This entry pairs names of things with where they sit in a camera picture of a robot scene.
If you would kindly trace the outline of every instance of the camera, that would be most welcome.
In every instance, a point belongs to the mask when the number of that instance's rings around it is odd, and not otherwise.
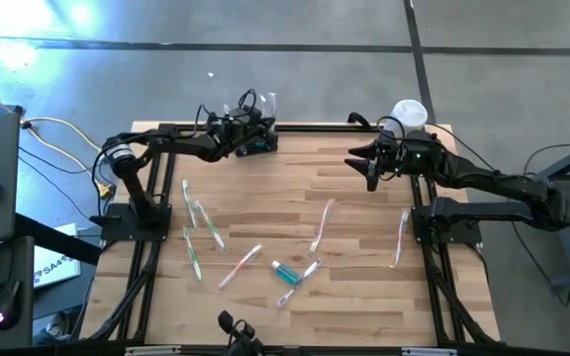
[[[231,342],[224,351],[225,356],[259,356],[263,352],[263,343],[254,338],[255,330],[245,320],[235,319],[227,311],[222,311],[217,318],[219,327],[230,336]]]

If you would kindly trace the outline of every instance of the wooden table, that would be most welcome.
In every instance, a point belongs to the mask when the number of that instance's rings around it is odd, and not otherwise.
[[[134,132],[155,129],[158,122],[135,122]],[[256,328],[268,345],[400,346],[435,345],[424,258],[412,237],[403,241],[397,268],[389,268],[397,244],[402,209],[413,205],[408,177],[380,182],[377,192],[343,160],[347,150],[369,143],[376,134],[281,133],[276,154],[217,163],[177,156],[173,175],[171,232],[157,267],[146,343],[226,344],[217,315],[228,310]],[[440,132],[450,151],[454,140]],[[137,153],[141,146],[133,146]],[[162,158],[156,192],[161,191]],[[142,183],[148,167],[140,172]],[[181,181],[190,182],[219,228],[228,253],[219,252],[203,228],[192,240],[204,274],[195,279],[181,227],[189,222]],[[464,191],[438,188],[441,196],[467,201]],[[118,190],[118,201],[126,201]],[[274,260],[299,272],[312,262],[307,251],[324,206],[336,199],[319,247],[322,268],[283,311],[276,301],[288,287],[270,270]],[[216,287],[256,244],[263,252],[222,292]],[[109,316],[125,292],[134,244],[119,242],[98,263],[82,336]],[[460,300],[492,337],[499,337],[483,265],[465,245],[450,245],[450,259]],[[446,330],[452,335],[447,304]],[[140,297],[130,332],[136,328]]]

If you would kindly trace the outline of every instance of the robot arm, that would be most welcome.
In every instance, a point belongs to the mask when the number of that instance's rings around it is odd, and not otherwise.
[[[344,161],[366,177],[368,191],[375,191],[380,177],[387,172],[393,176],[408,174],[430,178],[445,188],[478,189],[520,201],[527,207],[525,211],[472,214],[463,211],[462,204],[444,198],[438,206],[433,204],[439,217],[523,221],[551,231],[570,225],[566,217],[566,201],[550,182],[479,168],[449,152],[436,134],[416,131],[408,133],[405,138],[395,138],[391,133],[380,133],[378,139],[369,145],[350,149],[349,153],[363,158]]]
[[[240,107],[224,117],[209,113],[204,133],[195,135],[180,132],[161,133],[151,130],[145,133],[119,133],[109,137],[103,144],[112,171],[123,180],[130,195],[132,211],[142,226],[155,226],[159,223],[159,206],[143,189],[138,171],[144,168],[158,153],[175,153],[196,156],[206,162],[217,162],[228,157],[243,144],[265,137],[274,125],[274,118],[262,118],[254,105]],[[147,147],[140,157],[136,157],[129,147],[138,143]]]

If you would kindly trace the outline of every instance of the gray floor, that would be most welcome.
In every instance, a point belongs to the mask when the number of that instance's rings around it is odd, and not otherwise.
[[[0,0],[0,6],[6,5],[0,7],[0,36],[192,44],[411,43],[401,0],[15,3]],[[414,8],[423,45],[570,47],[570,1],[414,0]],[[425,63],[437,121],[453,124],[500,169],[521,172],[537,148],[570,142],[570,56],[426,55]],[[198,103],[221,107],[248,87],[275,91],[283,121],[343,122],[351,111],[374,118],[398,100],[420,98],[413,56],[405,53],[0,47],[2,101],[23,105],[27,117],[68,119],[97,142],[128,131],[133,120],[189,120]],[[93,160],[93,150],[66,128],[44,123],[40,130],[87,164]],[[77,168],[25,133],[21,145]],[[531,170],[568,152],[544,152]],[[87,176],[59,174],[33,163],[92,214],[95,192]],[[90,224],[34,171],[21,164],[19,173],[20,213],[49,225]],[[495,198],[472,191],[470,199]],[[551,295],[508,224],[483,223],[481,229],[503,339],[570,350],[570,307]],[[552,275],[565,272],[555,234],[525,227],[521,232]]]

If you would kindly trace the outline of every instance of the toothbrush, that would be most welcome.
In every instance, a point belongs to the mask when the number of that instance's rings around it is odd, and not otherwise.
[[[195,201],[194,205],[195,205],[195,208],[197,208],[197,210],[202,214],[202,218],[204,219],[204,222],[206,222],[206,225],[208,226],[208,230],[210,231],[210,234],[215,238],[215,241],[217,241],[219,248],[222,251],[228,251],[228,248],[226,247],[226,244],[222,240],[222,237],[219,235],[219,231],[217,230],[217,228],[213,224],[213,221],[211,221],[210,218],[208,218],[208,216],[206,215],[206,211],[204,210],[204,207],[199,203],[199,201]]]
[[[188,179],[182,181],[182,190],[184,191],[184,201],[186,202],[186,207],[188,207],[188,214],[190,214],[190,221],[193,223],[193,227],[197,228],[197,218],[195,217],[195,212],[193,212],[193,206],[190,204],[190,197],[188,196]]]
[[[309,247],[309,253],[312,256],[316,253],[316,249],[318,248],[318,245],[321,243],[321,238],[323,238],[323,232],[325,231],[325,224],[327,223],[327,216],[332,210],[333,202],[335,202],[335,199],[329,199],[329,201],[325,205],[325,211],[323,212],[323,220],[321,221],[321,227],[318,230],[318,236],[316,236],[316,240],[314,240],[314,242],[312,242],[312,245]]]
[[[186,226],[182,227],[184,232],[184,239],[186,240],[186,247],[188,248],[188,257],[193,264],[193,269],[195,270],[195,276],[199,282],[202,282],[202,270],[199,268],[199,262],[197,261],[197,254],[193,248],[193,244],[190,243],[190,234],[188,233],[188,228]]]
[[[263,245],[259,243],[254,246],[254,248],[252,248],[249,252],[247,252],[245,257],[243,257],[243,259],[238,263],[237,267],[235,267],[235,269],[228,276],[226,276],[226,278],[224,278],[222,283],[219,284],[218,289],[221,290],[223,287],[225,287],[235,277],[235,275],[240,270],[242,270],[245,265],[247,265],[247,262],[251,261],[262,248]]]
[[[289,292],[287,292],[287,294],[285,294],[285,296],[283,296],[281,299],[278,300],[278,302],[276,302],[276,307],[283,308],[287,304],[287,302],[289,301],[290,297],[292,297],[294,295],[294,292],[296,292],[296,290],[301,287],[303,282],[305,282],[307,279],[312,277],[312,275],[314,275],[314,273],[316,273],[316,271],[318,270],[318,267],[320,267],[320,265],[321,265],[321,262],[316,261],[316,262],[312,263],[311,266],[307,267],[307,270],[305,270],[305,273],[303,273],[303,277],[301,277],[298,280],[298,282],[296,282],[296,285],[294,285],[294,288],[289,290]]]

